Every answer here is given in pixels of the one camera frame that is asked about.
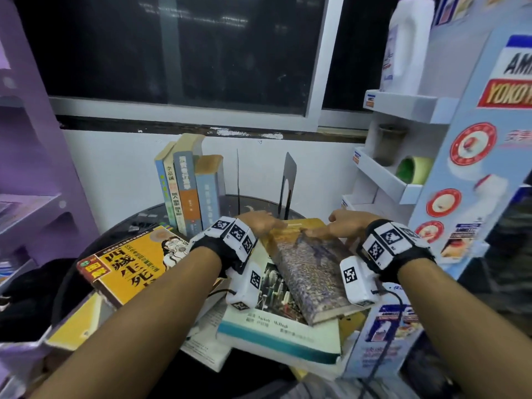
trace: metal bookend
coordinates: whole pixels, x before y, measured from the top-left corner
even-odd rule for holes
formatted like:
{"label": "metal bookend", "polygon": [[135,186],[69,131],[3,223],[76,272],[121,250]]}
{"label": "metal bookend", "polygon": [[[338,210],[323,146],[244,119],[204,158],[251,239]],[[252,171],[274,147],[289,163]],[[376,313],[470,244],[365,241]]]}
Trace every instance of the metal bookend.
{"label": "metal bookend", "polygon": [[281,185],[281,198],[279,199],[279,208],[277,211],[277,218],[281,218],[281,209],[283,208],[283,192],[285,191],[285,182],[288,179],[288,198],[286,200],[284,220],[288,220],[290,212],[290,202],[292,201],[292,191],[294,190],[294,183],[296,181],[297,165],[292,156],[286,153],[285,170],[283,171],[283,183]]}

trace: black table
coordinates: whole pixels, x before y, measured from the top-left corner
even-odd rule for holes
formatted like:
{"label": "black table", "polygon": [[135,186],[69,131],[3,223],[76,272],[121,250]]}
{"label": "black table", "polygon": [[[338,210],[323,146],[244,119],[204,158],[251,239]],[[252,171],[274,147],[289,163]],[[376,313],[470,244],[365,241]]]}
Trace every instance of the black table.
{"label": "black table", "polygon": [[[228,195],[228,216],[238,214],[238,198]],[[241,196],[241,213],[250,210],[266,210],[277,215],[278,205],[271,201],[253,197]],[[289,219],[302,219],[301,214],[292,210]],[[103,233],[96,241],[85,249],[79,259],[83,259],[115,243],[140,234],[149,227],[159,223],[168,223],[168,216],[164,204],[156,205],[141,211],[120,222]],[[65,299],[61,308],[61,318],[68,315],[80,300],[91,291],[88,284],[77,272],[70,274],[66,296],[81,297],[79,301]],[[296,385],[296,380],[283,364],[267,360],[237,349],[233,349],[224,367],[216,373],[179,351],[169,367],[152,390],[149,398],[167,397],[215,397],[230,398],[245,395],[249,398],[274,398],[286,393]]]}

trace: speckled book cover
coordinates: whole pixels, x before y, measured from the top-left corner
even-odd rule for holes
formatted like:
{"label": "speckled book cover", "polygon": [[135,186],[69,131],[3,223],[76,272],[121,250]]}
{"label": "speckled book cover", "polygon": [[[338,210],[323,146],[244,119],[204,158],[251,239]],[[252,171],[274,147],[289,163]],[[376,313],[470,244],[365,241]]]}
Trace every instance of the speckled book cover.
{"label": "speckled book cover", "polygon": [[340,262],[352,253],[338,239],[311,238],[301,231],[323,227],[319,219],[288,220],[263,239],[309,325],[360,310],[346,297]]}

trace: wall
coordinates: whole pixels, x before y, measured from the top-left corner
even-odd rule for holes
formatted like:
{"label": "wall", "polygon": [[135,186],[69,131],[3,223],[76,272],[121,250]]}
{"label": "wall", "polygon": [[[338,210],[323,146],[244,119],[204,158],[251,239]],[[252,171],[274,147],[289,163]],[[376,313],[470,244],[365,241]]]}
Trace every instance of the wall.
{"label": "wall", "polygon": [[[163,203],[153,158],[178,135],[65,130],[81,184],[100,232]],[[204,154],[222,154],[228,194],[236,194],[236,150],[242,195],[278,201],[285,155],[296,161],[292,209],[327,221],[353,187],[355,144],[207,137]]]}

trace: book spine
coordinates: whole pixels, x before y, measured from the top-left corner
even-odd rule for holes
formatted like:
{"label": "book spine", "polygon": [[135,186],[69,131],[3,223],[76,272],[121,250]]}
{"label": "book spine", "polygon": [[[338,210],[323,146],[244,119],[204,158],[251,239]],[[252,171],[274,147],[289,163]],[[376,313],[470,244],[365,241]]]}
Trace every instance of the book spine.
{"label": "book spine", "polygon": [[179,188],[177,186],[176,173],[173,167],[173,156],[168,154],[164,159],[164,169],[170,189],[170,200],[172,201],[173,213],[176,218],[177,229],[183,235],[187,234],[185,217],[183,217],[183,208],[181,207],[181,198],[179,197]]}
{"label": "book spine", "polygon": [[168,181],[166,178],[166,172],[164,171],[163,160],[156,160],[155,167],[157,168],[159,183],[161,184],[161,189],[163,191],[164,205],[166,206],[168,214],[168,222],[172,227],[177,227],[176,216],[173,212],[172,200],[170,199],[170,191],[168,189]]}
{"label": "book spine", "polygon": [[203,231],[196,176],[194,175],[194,156],[191,151],[174,153],[173,164],[176,170],[187,236],[191,238]]}
{"label": "book spine", "polygon": [[199,210],[203,229],[207,229],[221,217],[220,190],[216,182],[217,173],[199,175],[196,177],[199,198]]}

